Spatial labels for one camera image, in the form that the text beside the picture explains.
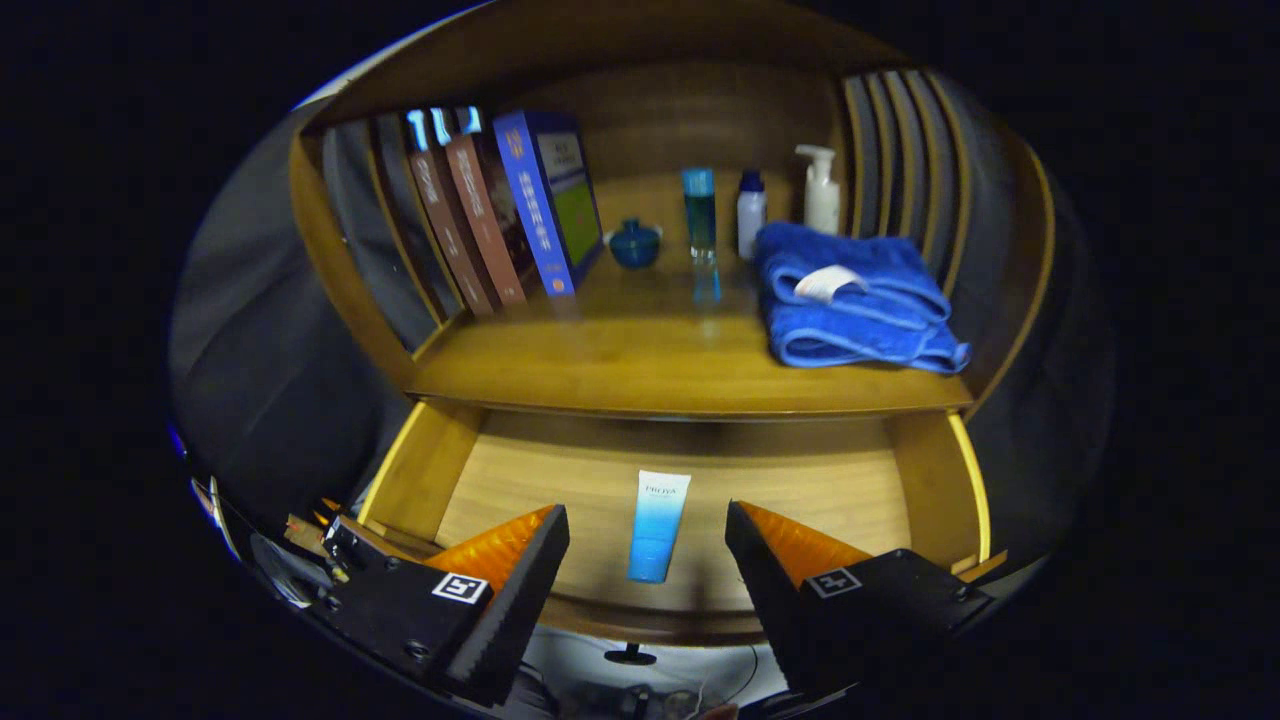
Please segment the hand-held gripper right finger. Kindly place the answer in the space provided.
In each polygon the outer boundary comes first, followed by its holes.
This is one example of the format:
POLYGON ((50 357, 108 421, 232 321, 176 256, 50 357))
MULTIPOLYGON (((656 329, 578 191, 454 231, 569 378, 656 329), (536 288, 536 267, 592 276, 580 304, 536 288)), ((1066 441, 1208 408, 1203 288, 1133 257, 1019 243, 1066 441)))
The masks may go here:
POLYGON ((995 597, 919 553, 868 553, 732 500, 724 543, 788 688, 818 698, 923 669, 995 597))

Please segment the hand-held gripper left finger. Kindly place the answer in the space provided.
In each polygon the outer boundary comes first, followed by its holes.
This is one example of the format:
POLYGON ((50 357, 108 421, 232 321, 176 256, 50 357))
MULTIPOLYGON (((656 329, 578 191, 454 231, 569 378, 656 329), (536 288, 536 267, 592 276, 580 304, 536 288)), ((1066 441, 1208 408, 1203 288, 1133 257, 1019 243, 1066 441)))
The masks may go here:
POLYGON ((561 503, 416 559, 338 518, 324 537, 342 577, 321 624, 398 678, 480 706, 509 694, 570 546, 561 503))

